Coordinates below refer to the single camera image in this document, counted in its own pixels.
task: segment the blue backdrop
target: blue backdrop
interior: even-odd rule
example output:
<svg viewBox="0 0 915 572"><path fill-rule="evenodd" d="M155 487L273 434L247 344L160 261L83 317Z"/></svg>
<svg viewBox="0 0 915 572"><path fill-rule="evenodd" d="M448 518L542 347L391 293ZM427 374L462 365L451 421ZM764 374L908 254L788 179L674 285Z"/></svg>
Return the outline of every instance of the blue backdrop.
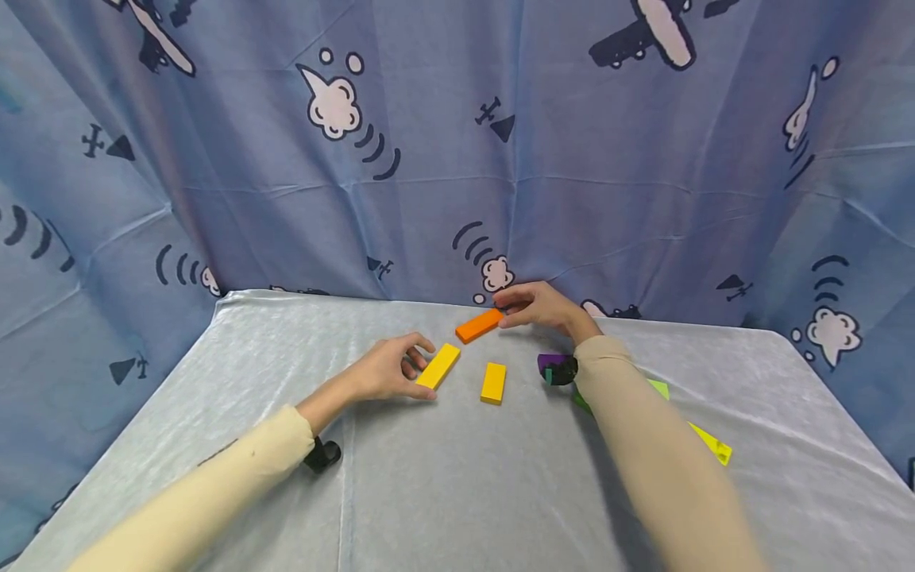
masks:
<svg viewBox="0 0 915 572"><path fill-rule="evenodd" d="M0 562L228 289L770 328L915 455L910 0L0 3Z"/></svg>

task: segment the finger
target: finger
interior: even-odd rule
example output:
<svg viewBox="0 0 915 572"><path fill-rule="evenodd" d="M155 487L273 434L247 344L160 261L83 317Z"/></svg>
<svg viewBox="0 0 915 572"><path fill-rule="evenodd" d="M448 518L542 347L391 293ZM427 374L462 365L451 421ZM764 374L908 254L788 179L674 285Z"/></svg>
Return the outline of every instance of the finger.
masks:
<svg viewBox="0 0 915 572"><path fill-rule="evenodd" d="M436 346L434 346L432 344L432 342L429 341L429 339L426 336L419 333L418 331L409 333L405 336L401 336L400 338L398 338L398 341L400 343L400 346L402 347L401 351L403 353L406 353L406 351L409 350L410 348L413 348L413 346L419 346L420 348L428 351L429 353L436 352Z"/></svg>
<svg viewBox="0 0 915 572"><path fill-rule="evenodd" d="M518 284L496 292L492 295L492 301L496 303L497 308L504 308L518 302L530 302L535 292L534 284Z"/></svg>
<svg viewBox="0 0 915 572"><path fill-rule="evenodd" d="M416 367L418 367L421 370L424 370L426 365L429 364L423 357L423 354L420 353L417 348L410 348L409 350L406 351L406 355L408 358L413 360L413 363L416 365Z"/></svg>
<svg viewBox="0 0 915 572"><path fill-rule="evenodd" d="M401 372L403 372L404 377L409 380L416 379L416 369L414 369L407 360L401 360Z"/></svg>
<svg viewBox="0 0 915 572"><path fill-rule="evenodd" d="M429 389L424 385L417 385L416 383L406 383L403 387L400 388L400 391L397 392L399 395L405 395L407 397L412 397L414 399L419 399L420 401L432 401L438 395L436 392Z"/></svg>
<svg viewBox="0 0 915 572"><path fill-rule="evenodd" d="M524 324L530 324L535 321L537 321L536 314L534 314L530 307L527 307L499 320L499 327L502 329L514 328L516 326L523 326Z"/></svg>

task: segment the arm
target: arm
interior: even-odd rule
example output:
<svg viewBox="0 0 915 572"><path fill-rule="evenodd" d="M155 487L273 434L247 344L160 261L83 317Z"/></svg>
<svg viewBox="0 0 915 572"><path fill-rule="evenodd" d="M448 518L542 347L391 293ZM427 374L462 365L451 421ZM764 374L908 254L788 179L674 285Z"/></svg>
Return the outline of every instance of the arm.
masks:
<svg viewBox="0 0 915 572"><path fill-rule="evenodd" d="M284 480L305 459L320 433L348 405L435 392L410 383L426 360L419 334L382 340L296 407L287 405L187 476L140 507L80 555L68 572L161 572L190 568L228 524Z"/></svg>
<svg viewBox="0 0 915 572"><path fill-rule="evenodd" d="M668 569L766 570L724 469L676 408L645 381L622 342L602 335L584 310L545 283L513 288L497 294L500 306L521 302L501 326L537 322L573 339L578 391Z"/></svg>

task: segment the left hand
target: left hand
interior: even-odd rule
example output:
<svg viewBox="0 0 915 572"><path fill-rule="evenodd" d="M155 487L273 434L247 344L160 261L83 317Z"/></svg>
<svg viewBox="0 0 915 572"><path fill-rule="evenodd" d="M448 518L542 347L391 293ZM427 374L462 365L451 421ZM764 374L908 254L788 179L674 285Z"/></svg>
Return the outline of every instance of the left hand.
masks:
<svg viewBox="0 0 915 572"><path fill-rule="evenodd" d="M350 388L355 401L388 399L397 395L431 401L436 398L436 392L413 383L416 368L423 370L428 365L417 346L429 353L436 351L432 342L419 332L379 340L331 381Z"/></svg>

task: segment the wrist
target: wrist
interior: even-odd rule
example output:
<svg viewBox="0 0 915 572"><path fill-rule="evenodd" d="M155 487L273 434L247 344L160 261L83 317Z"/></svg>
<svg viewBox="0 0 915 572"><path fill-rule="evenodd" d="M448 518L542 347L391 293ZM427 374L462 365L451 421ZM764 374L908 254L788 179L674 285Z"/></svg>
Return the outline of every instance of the wrist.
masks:
<svg viewBox="0 0 915 572"><path fill-rule="evenodd" d="M581 308L577 308L577 312L573 313L566 324L565 329L568 331L569 337L572 338L572 342L578 347L583 341L593 338L595 336L601 336L604 332L600 330L597 326L596 321L594 321L591 316Z"/></svg>
<svg viewBox="0 0 915 572"><path fill-rule="evenodd" d="M358 401L353 383L333 377L321 384L312 395L296 405L296 411L311 425L317 435L349 405Z"/></svg>

